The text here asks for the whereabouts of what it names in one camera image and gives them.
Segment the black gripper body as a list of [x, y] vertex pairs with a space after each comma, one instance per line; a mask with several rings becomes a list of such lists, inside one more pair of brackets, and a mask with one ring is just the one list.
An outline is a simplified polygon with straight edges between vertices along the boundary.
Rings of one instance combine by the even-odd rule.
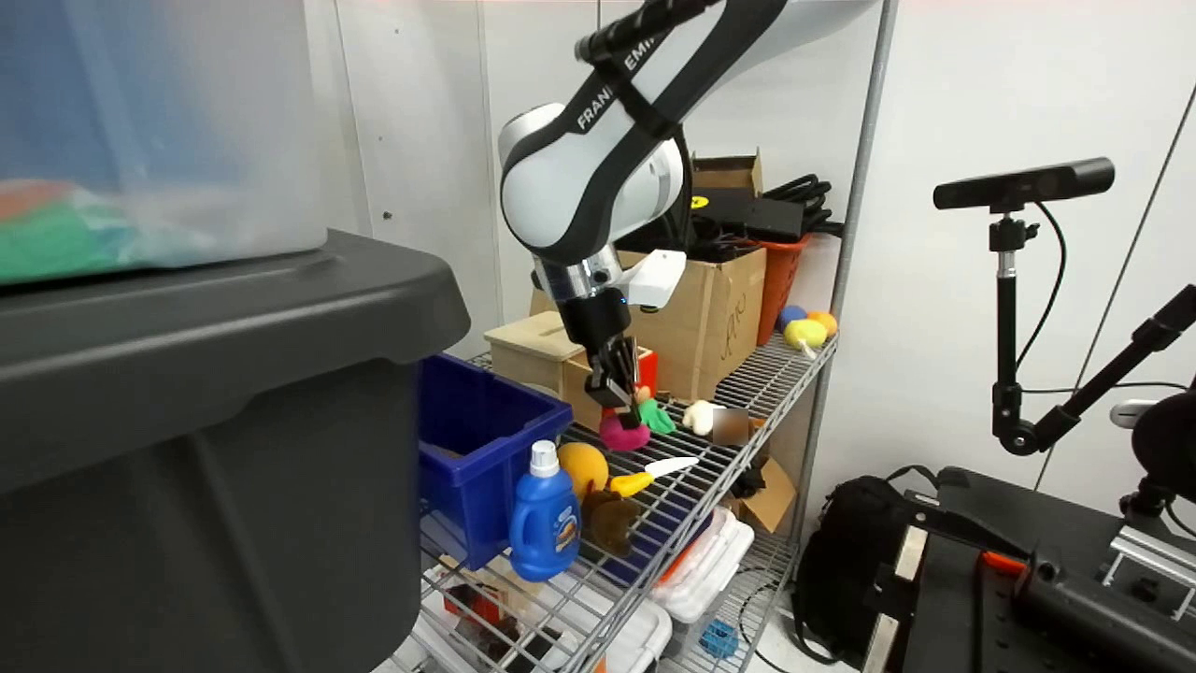
[[564, 321], [572, 342], [586, 346], [595, 370], [633, 370], [633, 315], [625, 296], [625, 269], [612, 254], [595, 254], [579, 264], [543, 264], [546, 291]]

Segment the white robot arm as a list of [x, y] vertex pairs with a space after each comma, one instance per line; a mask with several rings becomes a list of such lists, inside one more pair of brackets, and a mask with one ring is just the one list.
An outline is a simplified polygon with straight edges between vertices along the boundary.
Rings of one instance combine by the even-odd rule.
[[586, 350], [586, 396], [634, 418], [634, 279], [612, 243], [691, 189], [684, 116], [724, 77], [818, 40], [875, 0], [643, 0], [576, 40], [586, 77], [498, 133], [502, 220]]

